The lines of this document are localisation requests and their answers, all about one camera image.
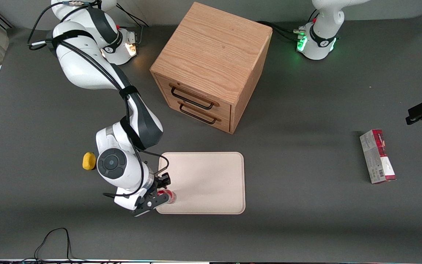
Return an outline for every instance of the red and white box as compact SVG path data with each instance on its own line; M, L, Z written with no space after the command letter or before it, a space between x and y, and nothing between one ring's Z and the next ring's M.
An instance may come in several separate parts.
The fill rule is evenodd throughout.
M385 152L382 129L373 129L359 138L369 169L370 182L378 184L396 180L395 172Z

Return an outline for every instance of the gray table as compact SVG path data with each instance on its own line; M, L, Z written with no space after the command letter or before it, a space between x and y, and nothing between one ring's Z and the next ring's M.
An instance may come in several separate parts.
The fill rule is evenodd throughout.
M103 197L114 187L81 160L124 114L121 98L75 87L48 50L27 50L28 30L11 30L0 73L0 258L29 257L67 227L88 259L422 263L422 122L405 124L422 102L422 17L346 22L320 62L275 34L234 135L166 105L149 67L173 31L146 29L139 57L121 67L164 126L150 150L241 152L245 212L131 217ZM374 128L384 129L396 182L369 182L358 136ZM64 258L64 239L54 234L41 256Z

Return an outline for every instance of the beige tray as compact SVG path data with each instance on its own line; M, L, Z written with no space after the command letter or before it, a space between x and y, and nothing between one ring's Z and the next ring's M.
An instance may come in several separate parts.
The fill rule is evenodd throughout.
M245 210L243 156L239 152L167 152L173 204L161 214L238 215ZM159 160L159 169L166 165Z

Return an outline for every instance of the green light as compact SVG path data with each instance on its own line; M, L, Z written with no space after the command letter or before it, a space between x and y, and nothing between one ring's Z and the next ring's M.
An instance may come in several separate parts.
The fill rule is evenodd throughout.
M333 44L332 44L332 47L330 48L330 51L332 51L332 50L333 50L333 48L335 47L335 42L336 42L336 37L335 37L335 39L333 40Z
M307 43L307 37L306 36L304 36L300 41L299 41L299 44L297 44L297 49L299 50L299 51L303 51L304 50L304 48L305 48L305 44Z

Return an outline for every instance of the gray wall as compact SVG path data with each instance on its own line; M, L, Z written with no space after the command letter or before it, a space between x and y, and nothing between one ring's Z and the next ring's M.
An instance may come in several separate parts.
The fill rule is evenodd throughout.
M310 0L197 0L251 20L301 21L314 10ZM194 0L119 0L130 13L151 25L177 25ZM49 0L0 0L0 13L16 27L31 28ZM345 8L347 20L396 19L422 15L422 0L372 0ZM133 25L126 14L108 11L119 25ZM37 29L50 30L57 23L48 11Z

